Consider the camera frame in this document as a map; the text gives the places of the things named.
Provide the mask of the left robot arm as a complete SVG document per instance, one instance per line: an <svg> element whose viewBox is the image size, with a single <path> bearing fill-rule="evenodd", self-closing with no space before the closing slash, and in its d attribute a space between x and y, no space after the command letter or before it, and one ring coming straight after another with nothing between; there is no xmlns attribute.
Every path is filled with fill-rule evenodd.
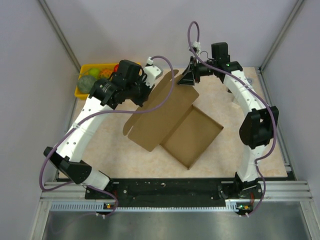
<svg viewBox="0 0 320 240"><path fill-rule="evenodd" d="M45 149L46 160L73 183L91 186L102 198L109 198L114 191L111 178L87 164L82 159L84 151L105 118L117 112L118 105L131 100L143 106L161 74L162 70L150 57L144 67L130 60L121 60L109 77L95 79L69 131L54 147Z"/></svg>

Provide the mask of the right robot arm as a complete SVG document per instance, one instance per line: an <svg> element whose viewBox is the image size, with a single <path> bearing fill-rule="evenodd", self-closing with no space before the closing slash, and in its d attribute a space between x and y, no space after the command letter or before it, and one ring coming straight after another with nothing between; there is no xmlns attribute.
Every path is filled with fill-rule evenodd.
<svg viewBox="0 0 320 240"><path fill-rule="evenodd" d="M236 171L233 183L222 183L218 187L221 198L237 196L245 198L258 189L258 163L269 144L274 144L279 117L276 106L268 106L255 92L247 80L242 66L231 61L226 42L211 45L212 58L199 60L201 44L195 41L189 49L195 52L187 68L182 73L179 85L193 86L201 77L214 75L227 87L241 107L244 120L239 129L239 137L244 145L243 160Z"/></svg>

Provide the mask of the brown cardboard box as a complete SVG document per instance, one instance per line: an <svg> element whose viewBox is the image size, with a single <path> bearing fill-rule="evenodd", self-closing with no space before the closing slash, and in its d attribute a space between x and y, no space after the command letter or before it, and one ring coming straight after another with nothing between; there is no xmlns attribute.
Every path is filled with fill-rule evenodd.
<svg viewBox="0 0 320 240"><path fill-rule="evenodd" d="M199 93L181 78L177 69L166 73L122 133L148 152L161 146L190 169L224 127L194 105Z"/></svg>

